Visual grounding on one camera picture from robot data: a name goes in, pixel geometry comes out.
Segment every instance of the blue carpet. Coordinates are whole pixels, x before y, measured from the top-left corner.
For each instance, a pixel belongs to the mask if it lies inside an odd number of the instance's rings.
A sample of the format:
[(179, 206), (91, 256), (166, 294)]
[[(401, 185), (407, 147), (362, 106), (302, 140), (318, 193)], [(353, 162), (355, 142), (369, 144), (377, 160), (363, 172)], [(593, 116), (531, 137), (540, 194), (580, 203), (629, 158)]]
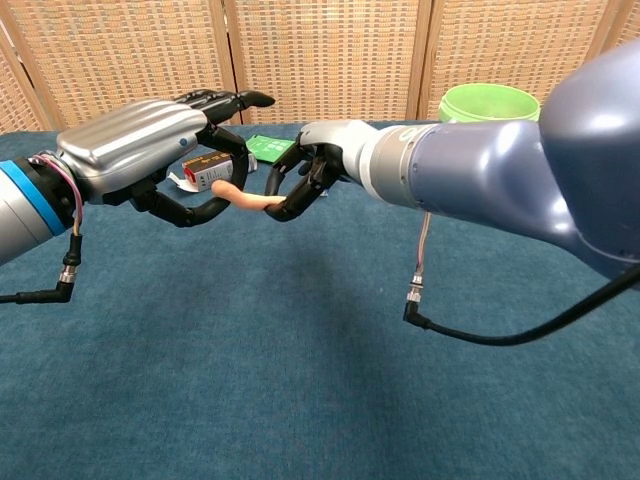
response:
[[(54, 138), (8, 134), (0, 151)], [(638, 478), (640, 295), (512, 349), (426, 334), (401, 318), (421, 220), (343, 183), (288, 224), (229, 208), (179, 230), (88, 207), (72, 303), (0, 306), (0, 478)], [(67, 242), (0, 267), (0, 293), (54, 285)], [(422, 310), (485, 334), (604, 283), (554, 247), (446, 218), (426, 268)]]

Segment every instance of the cable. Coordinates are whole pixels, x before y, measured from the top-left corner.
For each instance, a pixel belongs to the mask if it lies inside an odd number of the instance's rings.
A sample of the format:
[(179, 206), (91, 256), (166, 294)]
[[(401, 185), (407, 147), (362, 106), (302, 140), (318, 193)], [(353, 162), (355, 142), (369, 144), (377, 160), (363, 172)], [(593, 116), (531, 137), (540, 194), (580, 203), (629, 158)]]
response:
[(614, 280), (611, 280), (605, 286), (596, 290), (588, 297), (585, 297), (583, 300), (565, 310), (554, 319), (535, 328), (514, 335), (497, 337), (483, 336), (438, 325), (429, 318), (418, 313), (418, 302), (415, 301), (407, 302), (405, 306), (404, 319), (412, 325), (421, 327), (424, 330), (433, 330), (441, 335), (463, 340), (465, 342), (494, 347), (510, 347), (533, 342), (534, 340), (538, 340), (572, 324), (599, 306), (617, 297), (622, 292), (630, 289), (638, 282), (640, 282), (640, 265), (629, 269), (624, 274)]
[(514, 335), (504, 336), (484, 336), (476, 335), (462, 330), (455, 330), (445, 327), (433, 322), (431, 319), (418, 313), (418, 306), (422, 298), (422, 276), (424, 273), (424, 250), (427, 241), (427, 234), (429, 230), (429, 224), (431, 221), (431, 214), (425, 213), (422, 223), (422, 230), (420, 232), (420, 240), (418, 241), (418, 261), (416, 265), (416, 271), (413, 274), (413, 278), (409, 284), (410, 289), (407, 294), (407, 303), (404, 310), (404, 320), (420, 327), (424, 330), (433, 330), (436, 333), (445, 335), (447, 337), (455, 338), (469, 343), (475, 343), (478, 345), (488, 345), (494, 347), (508, 347), (523, 345), (535, 340), (539, 340), (542, 337), (550, 335), (570, 324), (584, 317), (591, 311), (605, 304), (609, 300), (617, 297), (622, 292), (630, 289), (636, 283), (640, 282), (640, 265), (637, 265), (626, 273), (611, 280), (609, 283), (593, 292), (591, 295), (585, 297), (580, 302), (576, 303), (569, 309), (557, 317), (543, 323), (530, 330), (526, 330)]
[(82, 224), (82, 196), (73, 178), (56, 163), (57, 157), (51, 152), (41, 152), (29, 159), (30, 162), (43, 164), (55, 170), (68, 184), (73, 192), (75, 201), (75, 216), (73, 221), (73, 232), (69, 239), (69, 250), (62, 260), (63, 267), (58, 277), (56, 287), (50, 290), (38, 290), (35, 292), (18, 292), (14, 295), (0, 295), (2, 303), (67, 303), (71, 300), (73, 287), (76, 281), (78, 266), (82, 262), (82, 235), (80, 225)]

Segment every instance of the silver robotic hand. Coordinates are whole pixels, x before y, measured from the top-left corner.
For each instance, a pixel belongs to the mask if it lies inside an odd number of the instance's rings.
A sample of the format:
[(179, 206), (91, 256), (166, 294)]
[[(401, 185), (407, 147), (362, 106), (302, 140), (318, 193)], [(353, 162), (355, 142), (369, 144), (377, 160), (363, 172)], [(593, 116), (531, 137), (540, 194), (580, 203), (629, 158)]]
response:
[[(640, 39), (584, 65), (545, 102), (539, 122), (392, 126), (315, 122), (274, 165), (266, 193), (306, 160), (300, 183), (267, 213), (299, 216), (339, 179), (372, 197), (541, 240), (612, 279), (572, 309), (518, 338), (458, 335), (513, 345), (544, 336), (640, 281)], [(414, 275), (405, 319), (419, 320)], [(440, 333), (452, 333), (442, 327)]]
[(177, 227), (206, 223), (229, 203), (187, 208), (158, 192), (168, 167), (198, 145), (229, 153), (231, 182), (244, 188), (248, 150), (220, 127), (239, 111), (268, 107), (256, 91), (198, 90), (173, 100), (141, 100), (63, 131), (55, 150), (0, 162), (0, 265), (73, 227), (55, 290), (0, 296), (0, 303), (69, 301), (80, 263), (83, 204), (124, 202)]

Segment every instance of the green bowl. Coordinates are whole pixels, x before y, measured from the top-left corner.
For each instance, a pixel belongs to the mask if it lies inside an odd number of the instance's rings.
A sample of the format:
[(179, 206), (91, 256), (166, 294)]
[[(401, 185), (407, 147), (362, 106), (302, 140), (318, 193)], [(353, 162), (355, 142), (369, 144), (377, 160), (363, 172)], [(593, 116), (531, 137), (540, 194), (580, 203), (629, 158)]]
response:
[(442, 122), (533, 120), (540, 117), (540, 102), (533, 95), (507, 85), (467, 83), (453, 87), (440, 101)]

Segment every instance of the small box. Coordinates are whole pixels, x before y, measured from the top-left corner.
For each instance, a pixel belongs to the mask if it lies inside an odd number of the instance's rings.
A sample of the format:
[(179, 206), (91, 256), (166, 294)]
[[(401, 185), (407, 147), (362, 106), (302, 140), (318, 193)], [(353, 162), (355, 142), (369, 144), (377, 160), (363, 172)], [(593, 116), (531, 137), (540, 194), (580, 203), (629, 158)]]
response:
[[(257, 168), (255, 156), (249, 154), (249, 173)], [(182, 171), (194, 190), (202, 192), (210, 189), (215, 180), (230, 181), (233, 163), (228, 153), (211, 152), (182, 162)]]

